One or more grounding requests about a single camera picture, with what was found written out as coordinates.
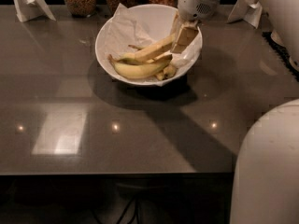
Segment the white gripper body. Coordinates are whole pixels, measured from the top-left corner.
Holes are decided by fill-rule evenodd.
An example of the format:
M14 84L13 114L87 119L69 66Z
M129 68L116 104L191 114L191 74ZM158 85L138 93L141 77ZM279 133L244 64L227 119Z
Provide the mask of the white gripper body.
M202 21L216 10L220 0L178 0L178 14L185 21Z

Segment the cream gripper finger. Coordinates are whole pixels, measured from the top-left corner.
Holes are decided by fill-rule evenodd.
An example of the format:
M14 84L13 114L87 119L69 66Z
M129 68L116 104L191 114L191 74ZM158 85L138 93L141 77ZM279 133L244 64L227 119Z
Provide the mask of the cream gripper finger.
M181 17L179 16L179 13L176 12L170 30L170 34L174 36L175 43L178 42L181 25L182 25Z
M173 42L171 52L182 53L196 38L199 33L198 21L181 21L178 42Z

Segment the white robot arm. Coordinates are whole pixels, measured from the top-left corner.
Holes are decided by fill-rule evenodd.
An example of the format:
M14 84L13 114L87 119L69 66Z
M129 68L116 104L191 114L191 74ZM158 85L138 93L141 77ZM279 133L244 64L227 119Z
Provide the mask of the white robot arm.
M299 64L299 0L258 0ZM299 224L299 101L280 105L246 134L235 166L230 224Z

